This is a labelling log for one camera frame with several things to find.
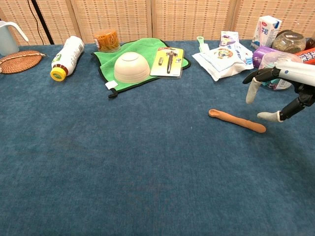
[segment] woven placemat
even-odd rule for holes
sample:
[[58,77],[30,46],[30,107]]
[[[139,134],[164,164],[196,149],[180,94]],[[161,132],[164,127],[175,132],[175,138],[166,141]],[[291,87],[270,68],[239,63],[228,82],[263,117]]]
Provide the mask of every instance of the woven placemat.
[[14,74],[37,65],[45,56],[38,51],[22,51],[7,55],[0,59],[0,73]]

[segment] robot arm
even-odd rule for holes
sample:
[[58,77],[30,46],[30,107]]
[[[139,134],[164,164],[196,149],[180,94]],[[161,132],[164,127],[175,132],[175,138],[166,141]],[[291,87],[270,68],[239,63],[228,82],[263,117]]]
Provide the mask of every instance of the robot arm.
[[274,68],[255,71],[245,78],[243,84],[251,82],[246,103],[250,104],[254,101],[261,82],[276,78],[292,83],[299,97],[285,106],[282,111],[275,113],[262,112],[257,115],[259,118],[282,122],[315,102],[315,66],[285,61],[279,62]]

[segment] orange spoon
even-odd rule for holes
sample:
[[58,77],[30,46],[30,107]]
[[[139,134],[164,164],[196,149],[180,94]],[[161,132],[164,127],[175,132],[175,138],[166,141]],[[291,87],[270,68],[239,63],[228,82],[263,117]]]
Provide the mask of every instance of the orange spoon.
[[263,126],[262,124],[255,123],[255,122],[252,122],[250,120],[242,119],[239,117],[235,117],[235,116],[232,116],[228,113],[218,111],[215,109],[209,110],[209,116],[215,117],[215,118],[227,121],[227,122],[231,122],[234,124],[238,124],[242,127],[245,127],[247,129],[251,129],[251,130],[256,131],[258,133],[266,132],[266,127]]

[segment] white bowl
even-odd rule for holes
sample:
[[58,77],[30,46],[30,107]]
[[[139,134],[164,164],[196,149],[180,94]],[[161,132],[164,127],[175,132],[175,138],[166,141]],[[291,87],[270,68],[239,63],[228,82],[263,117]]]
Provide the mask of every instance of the white bowl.
[[122,54],[115,62],[115,79],[128,84],[139,83],[150,74],[147,60],[140,54],[128,52]]

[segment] green cloth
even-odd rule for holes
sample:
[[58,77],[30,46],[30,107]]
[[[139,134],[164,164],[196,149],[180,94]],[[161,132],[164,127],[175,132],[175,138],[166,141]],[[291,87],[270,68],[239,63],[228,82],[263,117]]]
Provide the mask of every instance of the green cloth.
[[[136,52],[144,56],[144,58],[148,61],[150,69],[152,68],[156,53],[158,48],[160,47],[168,47],[164,42],[157,38],[142,38],[137,41],[129,42],[121,46],[121,48],[114,53],[102,53],[95,52],[94,55],[98,58],[100,63],[100,73],[103,75],[105,81],[109,82],[115,80],[117,82],[117,86],[115,90],[117,92],[125,91],[128,88],[133,88],[144,83],[150,82],[154,79],[157,79],[156,76],[149,76],[144,81],[139,83],[127,84],[122,83],[115,79],[114,77],[114,65],[118,57],[126,52]],[[184,59],[182,67],[187,67],[190,63]]]

